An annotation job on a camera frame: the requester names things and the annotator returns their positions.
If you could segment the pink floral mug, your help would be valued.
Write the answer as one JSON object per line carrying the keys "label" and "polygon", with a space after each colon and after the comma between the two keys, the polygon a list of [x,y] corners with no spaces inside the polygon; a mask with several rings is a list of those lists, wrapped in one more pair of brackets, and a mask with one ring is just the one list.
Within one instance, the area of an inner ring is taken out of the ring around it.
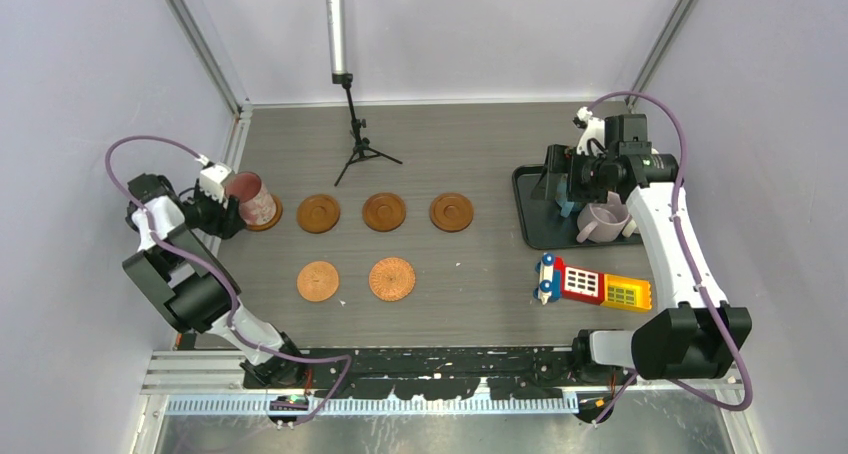
{"label": "pink floral mug", "polygon": [[253,172],[240,172],[229,182],[226,193],[234,196],[239,203],[238,211],[241,219],[248,223],[264,223],[265,219],[258,217],[270,215],[272,211],[272,194],[263,180]]}

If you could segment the brown wooden coaster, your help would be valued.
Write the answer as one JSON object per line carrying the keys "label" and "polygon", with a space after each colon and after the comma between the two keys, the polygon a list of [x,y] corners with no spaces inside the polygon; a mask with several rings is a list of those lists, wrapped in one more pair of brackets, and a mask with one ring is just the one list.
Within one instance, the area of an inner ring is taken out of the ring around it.
{"label": "brown wooden coaster", "polygon": [[444,232],[460,232],[473,221],[474,207],[466,196],[447,192],[436,196],[429,207],[431,223]]}
{"label": "brown wooden coaster", "polygon": [[299,227],[311,234],[325,233],[338,223],[341,208],[338,201],[327,194],[305,198],[296,212]]}
{"label": "brown wooden coaster", "polygon": [[270,212],[270,215],[263,214],[263,215],[258,217],[258,220],[265,219],[264,223],[259,223],[259,224],[248,223],[246,225],[246,228],[249,231],[253,231],[253,232],[266,231],[268,229],[273,228],[279,222],[279,220],[281,219],[282,214],[283,214],[283,205],[282,205],[281,200],[276,195],[271,195],[270,199],[271,199],[272,207],[273,207],[272,211]]}

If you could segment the blue mug yellow inside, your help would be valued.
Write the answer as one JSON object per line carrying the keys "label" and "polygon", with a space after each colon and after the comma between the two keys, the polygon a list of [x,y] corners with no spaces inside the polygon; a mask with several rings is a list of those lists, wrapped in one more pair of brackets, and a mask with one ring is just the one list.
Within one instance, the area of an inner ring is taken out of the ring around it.
{"label": "blue mug yellow inside", "polygon": [[576,202],[569,197],[568,175],[563,174],[557,185],[555,201],[559,206],[559,214],[563,218],[568,218],[571,215],[579,214],[584,208],[584,204]]}

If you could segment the smooth orange round coaster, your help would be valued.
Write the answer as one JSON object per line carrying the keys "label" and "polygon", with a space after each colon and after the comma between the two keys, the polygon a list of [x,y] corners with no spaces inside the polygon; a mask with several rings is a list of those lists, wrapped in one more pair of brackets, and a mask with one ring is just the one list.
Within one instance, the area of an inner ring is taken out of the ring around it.
{"label": "smooth orange round coaster", "polygon": [[310,302],[322,302],[337,292],[340,287],[340,276],[333,264],[326,261],[314,261],[305,265],[298,273],[296,286],[303,299]]}

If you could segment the dark wooden round coaster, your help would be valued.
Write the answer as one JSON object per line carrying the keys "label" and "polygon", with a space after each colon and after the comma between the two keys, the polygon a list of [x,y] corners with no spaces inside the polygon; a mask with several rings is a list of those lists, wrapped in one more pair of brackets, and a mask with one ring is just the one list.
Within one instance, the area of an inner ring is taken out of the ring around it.
{"label": "dark wooden round coaster", "polygon": [[370,196],[362,208],[362,218],[370,229],[390,232],[400,227],[406,219],[405,201],[397,194],[381,192]]}

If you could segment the woven rattan round coaster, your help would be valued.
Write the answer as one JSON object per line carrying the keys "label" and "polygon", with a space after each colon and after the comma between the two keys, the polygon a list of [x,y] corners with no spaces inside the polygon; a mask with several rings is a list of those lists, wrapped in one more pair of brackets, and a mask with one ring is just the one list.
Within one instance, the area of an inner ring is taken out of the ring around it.
{"label": "woven rattan round coaster", "polygon": [[373,266],[368,276],[368,285],[378,299],[396,302],[413,291],[416,273],[408,261],[399,257],[388,257]]}

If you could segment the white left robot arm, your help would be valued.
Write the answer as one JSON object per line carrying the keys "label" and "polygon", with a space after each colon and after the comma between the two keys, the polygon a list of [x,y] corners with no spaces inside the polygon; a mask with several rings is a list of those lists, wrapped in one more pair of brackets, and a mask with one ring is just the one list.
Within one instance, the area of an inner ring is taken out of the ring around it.
{"label": "white left robot arm", "polygon": [[195,232],[229,239],[245,228],[239,200],[216,200],[199,185],[181,200],[163,175],[128,183],[126,221],[140,238],[122,267],[165,321],[179,333],[221,337],[245,356],[246,386],[298,386],[307,374],[299,349],[238,299],[238,284]]}

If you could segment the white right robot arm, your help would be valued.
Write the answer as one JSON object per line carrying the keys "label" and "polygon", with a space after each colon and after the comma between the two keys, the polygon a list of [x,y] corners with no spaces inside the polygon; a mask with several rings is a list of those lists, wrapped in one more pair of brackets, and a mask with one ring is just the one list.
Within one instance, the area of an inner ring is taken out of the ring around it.
{"label": "white right robot arm", "polygon": [[635,330],[581,330],[572,374],[589,385],[611,366],[649,380],[724,376],[752,319],[710,274],[689,219],[682,158],[653,149],[642,114],[601,119],[582,108],[574,123],[583,131],[578,143],[549,146],[534,193],[552,198],[555,183],[565,181],[567,199],[585,206],[618,195],[646,249],[658,312]]}

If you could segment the lilac mug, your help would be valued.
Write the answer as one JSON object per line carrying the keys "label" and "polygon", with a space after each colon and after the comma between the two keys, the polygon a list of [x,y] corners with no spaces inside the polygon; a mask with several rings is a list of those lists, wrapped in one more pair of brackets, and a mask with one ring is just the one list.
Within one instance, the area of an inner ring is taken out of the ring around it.
{"label": "lilac mug", "polygon": [[620,196],[615,192],[608,192],[605,202],[588,203],[579,213],[576,221],[576,241],[613,242],[630,220],[631,215]]}

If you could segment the black plastic tray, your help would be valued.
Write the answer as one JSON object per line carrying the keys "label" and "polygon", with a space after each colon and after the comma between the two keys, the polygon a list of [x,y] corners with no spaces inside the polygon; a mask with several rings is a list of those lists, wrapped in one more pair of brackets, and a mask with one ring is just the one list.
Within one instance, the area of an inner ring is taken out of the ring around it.
{"label": "black plastic tray", "polygon": [[536,250],[552,251],[571,248],[593,248],[615,245],[642,245],[640,235],[632,234],[629,238],[619,235],[615,240],[606,243],[595,243],[587,240],[579,243],[576,240],[579,228],[577,220],[582,212],[582,205],[573,210],[569,216],[561,215],[561,207],[555,200],[533,199],[531,192],[542,172],[542,165],[523,165],[512,173],[512,186],[516,200],[519,224],[525,243]]}

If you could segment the toy block train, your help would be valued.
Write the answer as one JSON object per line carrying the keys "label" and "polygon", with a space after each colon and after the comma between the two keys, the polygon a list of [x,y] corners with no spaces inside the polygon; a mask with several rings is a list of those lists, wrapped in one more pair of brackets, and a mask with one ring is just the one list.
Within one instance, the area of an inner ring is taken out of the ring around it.
{"label": "toy block train", "polygon": [[571,300],[637,313],[653,309],[649,281],[577,267],[551,253],[544,253],[534,268],[533,297],[542,305]]}

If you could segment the silver microphone on tripod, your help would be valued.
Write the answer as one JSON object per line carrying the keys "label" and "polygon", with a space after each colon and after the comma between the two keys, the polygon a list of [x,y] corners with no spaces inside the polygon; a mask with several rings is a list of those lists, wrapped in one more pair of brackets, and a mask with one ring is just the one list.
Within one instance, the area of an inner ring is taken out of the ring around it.
{"label": "silver microphone on tripod", "polygon": [[345,0],[325,1],[331,79],[334,85],[338,85],[344,90],[350,116],[350,135],[353,138],[351,155],[334,182],[334,186],[337,187],[348,169],[354,164],[377,158],[387,159],[399,165],[402,165],[403,162],[400,159],[374,149],[370,144],[370,140],[362,136],[362,130],[366,128],[367,122],[364,118],[360,118],[357,115],[352,95],[353,74],[348,69],[346,50]]}

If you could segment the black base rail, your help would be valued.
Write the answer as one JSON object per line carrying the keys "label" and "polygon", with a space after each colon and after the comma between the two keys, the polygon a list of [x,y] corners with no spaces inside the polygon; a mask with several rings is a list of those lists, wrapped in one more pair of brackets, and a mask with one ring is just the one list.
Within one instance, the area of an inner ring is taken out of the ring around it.
{"label": "black base rail", "polygon": [[553,399],[577,386],[610,394],[629,376],[582,361],[568,347],[325,348],[302,355],[314,362],[274,359],[259,368],[241,362],[244,387],[365,400],[468,399],[487,387],[494,400]]}

